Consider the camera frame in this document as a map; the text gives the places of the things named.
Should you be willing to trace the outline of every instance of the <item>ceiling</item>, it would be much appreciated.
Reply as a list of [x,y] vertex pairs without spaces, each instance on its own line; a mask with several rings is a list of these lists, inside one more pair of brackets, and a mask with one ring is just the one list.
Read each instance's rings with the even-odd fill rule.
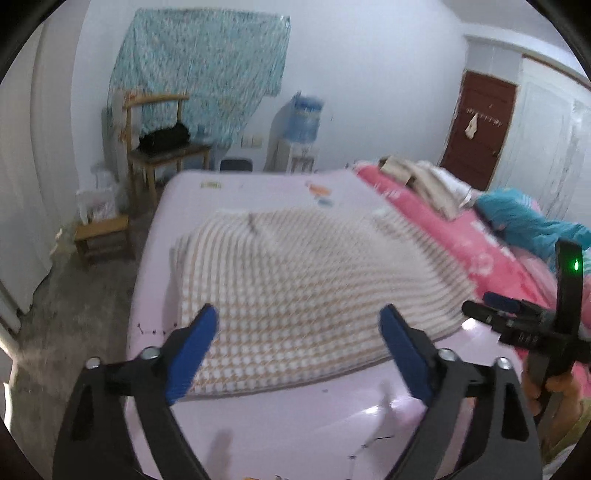
[[526,0],[441,0],[464,23],[501,27],[570,48],[554,26]]

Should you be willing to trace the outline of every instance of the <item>mattress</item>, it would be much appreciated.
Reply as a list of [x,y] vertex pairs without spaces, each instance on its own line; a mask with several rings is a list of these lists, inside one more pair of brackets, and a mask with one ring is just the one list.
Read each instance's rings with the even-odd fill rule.
[[[319,199],[318,192],[325,196]],[[162,344],[174,329],[178,295],[170,255],[179,236],[194,230],[218,209],[267,211],[330,205],[392,208],[351,171],[310,176],[192,171],[176,176],[163,194],[138,271],[128,357],[135,357],[147,346]],[[497,340],[486,326],[469,319],[437,346],[452,348],[464,360],[480,364],[506,356],[520,373],[514,351],[498,345]],[[181,401],[172,412],[213,480],[271,480],[275,476],[375,480],[393,467],[424,407],[408,395],[395,364],[385,362],[303,387]],[[126,405],[126,419],[143,471],[161,478],[133,401]],[[459,422],[452,442],[457,448],[450,449],[442,472],[450,471],[455,463],[466,422]]]

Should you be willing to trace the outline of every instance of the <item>beige and white blanket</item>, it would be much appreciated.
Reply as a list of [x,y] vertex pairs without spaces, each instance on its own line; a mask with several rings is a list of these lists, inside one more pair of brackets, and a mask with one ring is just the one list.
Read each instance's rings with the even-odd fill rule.
[[440,174],[436,173],[436,168],[428,162],[415,163],[390,156],[380,160],[379,168],[383,174],[413,190],[435,212],[447,220],[453,220],[460,215],[460,207],[464,199],[454,195],[454,192],[441,180]]
[[189,394],[253,393],[389,358],[378,313],[394,304],[432,339],[456,330],[473,285],[394,209],[216,212],[175,249],[181,324],[205,303],[219,331]]

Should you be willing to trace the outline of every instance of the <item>bed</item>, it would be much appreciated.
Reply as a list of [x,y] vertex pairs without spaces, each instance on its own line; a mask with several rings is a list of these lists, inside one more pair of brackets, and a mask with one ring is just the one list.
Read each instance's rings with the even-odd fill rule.
[[[465,210],[448,222],[434,213],[414,192],[380,173],[375,165],[360,164],[359,178],[387,199],[412,223],[429,233],[445,250],[463,265],[482,296],[494,291],[508,297],[529,300],[545,307],[556,305],[556,278],[542,260],[521,248],[503,244],[479,220],[473,209]],[[582,320],[591,317],[590,289],[583,289]],[[518,352],[523,358],[525,352]],[[591,379],[576,364],[574,374],[583,386],[583,394],[591,395]]]
[[[128,357],[135,357],[147,346],[162,344],[175,328],[178,294],[171,249],[180,236],[218,209],[326,208],[327,204],[319,204],[310,191],[311,180],[331,190],[330,204],[341,207],[392,208],[394,197],[400,199],[404,194],[404,190],[399,194],[380,192],[361,171],[314,176],[191,171],[176,176],[163,194],[138,271]],[[413,215],[410,210],[417,208],[415,205],[405,213],[402,206],[394,205],[409,217]],[[411,220],[420,225],[420,219]],[[487,235],[472,231],[472,237]],[[531,289],[523,298],[542,301],[527,273],[523,272],[518,282]],[[505,293],[519,296],[514,291]],[[497,338],[486,326],[469,319],[437,346],[452,348],[465,360],[481,364],[506,356],[520,373],[519,357],[512,349],[498,345]],[[392,468],[418,425],[423,406],[408,395],[394,363],[384,362],[303,387],[217,399],[188,398],[175,404],[172,411],[213,479],[369,480],[385,476]],[[159,478],[132,402],[126,407],[126,417],[144,472]],[[457,442],[461,442],[460,430]],[[442,469],[453,463],[452,454]]]

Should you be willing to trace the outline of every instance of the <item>wooden chair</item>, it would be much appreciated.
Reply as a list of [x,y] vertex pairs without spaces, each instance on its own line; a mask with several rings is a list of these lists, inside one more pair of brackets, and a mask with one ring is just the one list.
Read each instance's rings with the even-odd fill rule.
[[131,145],[131,109],[136,106],[147,105],[149,103],[164,103],[164,102],[178,102],[177,107],[177,122],[182,120],[183,102],[189,100],[189,95],[163,93],[160,95],[146,95],[139,96],[127,101],[123,108],[126,111],[125,124],[125,140],[127,146],[127,166],[129,170],[129,183],[131,188],[131,201],[134,206],[137,205],[137,191],[134,180],[134,166],[138,166],[146,173],[148,180],[148,188],[150,190],[150,197],[152,203],[156,208],[158,206],[158,196],[156,194],[156,177],[155,169],[172,163],[176,163],[177,172],[183,169],[183,159],[192,157],[194,155],[203,156],[203,169],[209,170],[209,152],[211,145],[203,145],[198,143],[189,143],[180,148],[171,151],[149,155],[138,149],[134,150]]

